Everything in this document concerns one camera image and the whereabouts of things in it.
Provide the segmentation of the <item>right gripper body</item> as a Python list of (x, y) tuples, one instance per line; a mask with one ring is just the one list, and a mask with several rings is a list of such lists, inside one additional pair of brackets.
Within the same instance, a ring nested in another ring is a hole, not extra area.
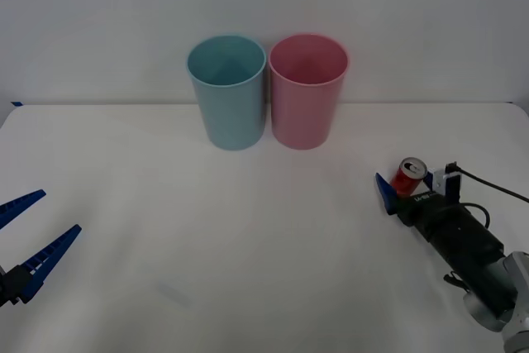
[(456, 203), (438, 193), (422, 193), (401, 198), (397, 216), (405, 226), (415, 227), (425, 239), (431, 239), (455, 206)]

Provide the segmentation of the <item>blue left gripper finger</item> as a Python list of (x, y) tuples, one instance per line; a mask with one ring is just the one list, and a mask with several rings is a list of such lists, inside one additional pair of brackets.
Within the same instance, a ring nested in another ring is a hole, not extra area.
[(45, 279), (82, 231), (76, 224), (31, 258), (7, 272), (7, 301), (30, 302), (41, 289)]
[(41, 200), (46, 195), (43, 189), (26, 194), (0, 205), (0, 229), (12, 222), (25, 212), (30, 206)]

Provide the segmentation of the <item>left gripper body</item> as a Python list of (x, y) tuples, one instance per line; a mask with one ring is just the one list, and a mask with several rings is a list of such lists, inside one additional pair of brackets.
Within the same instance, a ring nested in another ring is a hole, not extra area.
[(14, 299), (11, 275), (1, 268), (0, 276), (0, 306)]

